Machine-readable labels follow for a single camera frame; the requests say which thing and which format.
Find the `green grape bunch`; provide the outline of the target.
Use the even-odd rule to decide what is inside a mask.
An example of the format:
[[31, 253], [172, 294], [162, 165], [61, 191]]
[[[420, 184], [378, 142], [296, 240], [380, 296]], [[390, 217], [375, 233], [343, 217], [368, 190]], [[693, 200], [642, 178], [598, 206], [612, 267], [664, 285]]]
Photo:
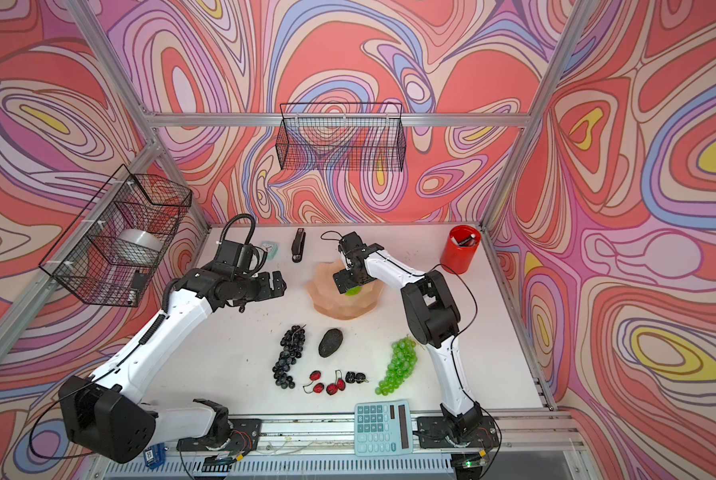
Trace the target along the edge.
[[417, 343], [405, 337], [392, 344], [392, 357], [385, 376], [375, 388], [375, 394], [389, 396], [396, 392], [413, 374], [418, 363]]

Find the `pink scalloped fruit bowl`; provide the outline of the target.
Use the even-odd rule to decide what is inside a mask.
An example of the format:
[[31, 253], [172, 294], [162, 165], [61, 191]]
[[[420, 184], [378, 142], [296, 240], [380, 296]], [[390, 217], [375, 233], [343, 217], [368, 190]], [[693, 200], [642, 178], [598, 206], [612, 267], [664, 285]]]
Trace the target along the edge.
[[340, 294], [333, 274], [343, 268], [344, 265], [339, 260], [317, 264], [306, 290], [317, 312], [336, 320], [353, 320], [377, 307], [385, 284], [377, 280], [362, 286], [359, 295]]

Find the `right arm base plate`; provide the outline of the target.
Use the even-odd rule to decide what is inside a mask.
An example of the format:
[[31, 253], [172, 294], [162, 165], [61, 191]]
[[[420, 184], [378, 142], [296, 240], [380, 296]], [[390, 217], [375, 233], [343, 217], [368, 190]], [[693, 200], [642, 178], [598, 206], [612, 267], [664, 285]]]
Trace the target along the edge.
[[490, 416], [454, 421], [444, 416], [421, 416], [413, 433], [423, 449], [478, 448], [490, 451], [501, 445], [501, 434]]

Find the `dark avocado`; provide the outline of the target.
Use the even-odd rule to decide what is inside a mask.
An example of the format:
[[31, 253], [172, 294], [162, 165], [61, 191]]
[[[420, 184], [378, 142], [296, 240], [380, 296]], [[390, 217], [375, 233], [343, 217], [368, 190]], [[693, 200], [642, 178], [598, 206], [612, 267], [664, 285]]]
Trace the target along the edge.
[[319, 345], [318, 354], [321, 358], [328, 358], [338, 351], [344, 341], [344, 334], [339, 328], [327, 330]]

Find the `black berries pair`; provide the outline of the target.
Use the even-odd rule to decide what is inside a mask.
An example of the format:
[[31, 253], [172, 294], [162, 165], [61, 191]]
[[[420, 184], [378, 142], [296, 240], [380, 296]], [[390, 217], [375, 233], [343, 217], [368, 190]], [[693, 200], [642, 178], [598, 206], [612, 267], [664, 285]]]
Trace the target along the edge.
[[368, 381], [368, 378], [363, 372], [348, 371], [345, 375], [345, 382], [347, 384], [363, 384]]

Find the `black grape bunch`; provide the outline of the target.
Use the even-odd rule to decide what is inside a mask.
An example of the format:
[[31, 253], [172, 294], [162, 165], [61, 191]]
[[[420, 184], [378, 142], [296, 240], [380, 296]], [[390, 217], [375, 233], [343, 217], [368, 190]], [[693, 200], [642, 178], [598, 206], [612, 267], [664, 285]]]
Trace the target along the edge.
[[278, 388], [293, 389], [296, 386], [291, 369], [302, 358], [305, 342], [305, 325], [293, 325], [280, 339], [281, 351], [271, 368], [275, 385]]

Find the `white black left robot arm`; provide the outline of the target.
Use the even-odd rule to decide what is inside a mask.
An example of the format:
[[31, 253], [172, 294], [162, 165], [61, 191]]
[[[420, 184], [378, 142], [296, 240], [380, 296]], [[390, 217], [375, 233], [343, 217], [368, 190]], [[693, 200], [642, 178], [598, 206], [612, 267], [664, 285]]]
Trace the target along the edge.
[[142, 400], [169, 357], [218, 310], [243, 312], [250, 303], [284, 295], [281, 273], [263, 269], [267, 257], [250, 237], [237, 242], [222, 234], [210, 262], [171, 280], [160, 309], [118, 353], [60, 388], [68, 440], [120, 464], [150, 446], [182, 439], [225, 448], [234, 430], [227, 407], [197, 398], [190, 407], [158, 411]]

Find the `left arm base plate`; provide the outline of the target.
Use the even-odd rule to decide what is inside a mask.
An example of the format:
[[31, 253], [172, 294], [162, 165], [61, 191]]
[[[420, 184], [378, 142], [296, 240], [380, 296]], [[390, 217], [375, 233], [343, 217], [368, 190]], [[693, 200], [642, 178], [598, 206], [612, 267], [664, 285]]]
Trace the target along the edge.
[[259, 418], [231, 418], [212, 426], [199, 438], [184, 438], [177, 443], [180, 452], [248, 454], [257, 449], [261, 438]]

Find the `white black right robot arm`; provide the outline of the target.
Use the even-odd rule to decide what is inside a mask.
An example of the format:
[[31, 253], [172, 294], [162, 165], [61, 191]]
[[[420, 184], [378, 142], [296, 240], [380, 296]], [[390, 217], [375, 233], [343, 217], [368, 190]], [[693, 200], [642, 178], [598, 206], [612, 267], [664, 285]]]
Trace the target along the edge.
[[341, 294], [381, 281], [399, 291], [409, 330], [431, 357], [442, 392], [448, 437], [462, 443], [480, 427], [484, 409], [475, 399], [460, 354], [461, 313], [443, 273], [423, 272], [367, 244], [356, 232], [338, 238], [344, 268], [333, 275]]

